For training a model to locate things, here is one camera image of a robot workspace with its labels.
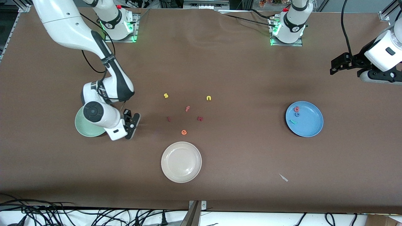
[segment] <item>tabletop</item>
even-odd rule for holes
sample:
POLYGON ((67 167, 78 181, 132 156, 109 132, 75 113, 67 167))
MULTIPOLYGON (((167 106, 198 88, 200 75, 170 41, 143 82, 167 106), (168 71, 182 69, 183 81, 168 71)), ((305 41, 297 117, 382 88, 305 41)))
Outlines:
MULTIPOLYGON (((353 53, 387 27, 376 14, 345 22, 353 53)), ((402 87, 364 83, 357 70, 330 76, 331 60, 347 51, 340 14, 312 13, 308 24, 303 47, 270 46, 264 25, 213 10, 151 9, 136 43, 115 43, 135 88, 125 108, 142 119, 132 140, 111 141, 74 126, 82 86, 102 75, 51 40, 32 8, 0 66, 0 190, 82 206, 185 209, 207 200, 226 211, 401 213, 402 87), (287 127, 296 101, 322 112, 318 135, 287 127), (184 184, 160 165, 177 141, 194 144, 203 161, 184 184)))

